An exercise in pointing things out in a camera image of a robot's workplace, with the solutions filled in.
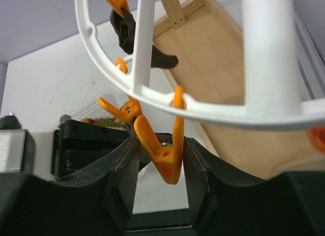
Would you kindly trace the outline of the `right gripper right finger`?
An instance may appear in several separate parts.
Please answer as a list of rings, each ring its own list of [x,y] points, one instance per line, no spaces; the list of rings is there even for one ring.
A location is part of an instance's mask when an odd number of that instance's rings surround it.
[[[264,180],[184,141],[191,222],[198,235],[324,235],[324,172]]]

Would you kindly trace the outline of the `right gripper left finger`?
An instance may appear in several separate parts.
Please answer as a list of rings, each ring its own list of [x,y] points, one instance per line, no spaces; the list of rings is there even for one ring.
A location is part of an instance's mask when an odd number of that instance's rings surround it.
[[[1,173],[1,235],[125,235],[133,213],[140,142],[57,182]]]

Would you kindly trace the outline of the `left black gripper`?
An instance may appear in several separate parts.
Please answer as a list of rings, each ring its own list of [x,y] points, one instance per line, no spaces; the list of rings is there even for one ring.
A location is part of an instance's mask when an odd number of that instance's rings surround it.
[[[56,181],[112,152],[129,138],[131,126],[113,118],[60,118],[53,132],[51,174]]]

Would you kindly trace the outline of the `black sock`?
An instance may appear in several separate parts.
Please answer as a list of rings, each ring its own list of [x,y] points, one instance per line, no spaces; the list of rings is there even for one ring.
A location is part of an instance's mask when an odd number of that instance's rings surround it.
[[[110,22],[118,36],[119,47],[128,55],[134,52],[136,21],[128,10],[121,9],[124,17],[114,10],[110,14]],[[177,66],[176,55],[167,55],[152,45],[151,68],[172,69]]]

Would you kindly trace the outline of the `white round sock hanger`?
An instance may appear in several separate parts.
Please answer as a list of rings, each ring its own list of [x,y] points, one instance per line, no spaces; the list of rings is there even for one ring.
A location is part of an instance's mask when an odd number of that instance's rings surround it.
[[[254,130],[324,126],[324,99],[299,74],[293,0],[243,0],[239,26],[216,0],[138,0],[135,47],[124,62],[102,43],[90,0],[75,0],[79,34],[99,71],[126,94],[198,122]]]

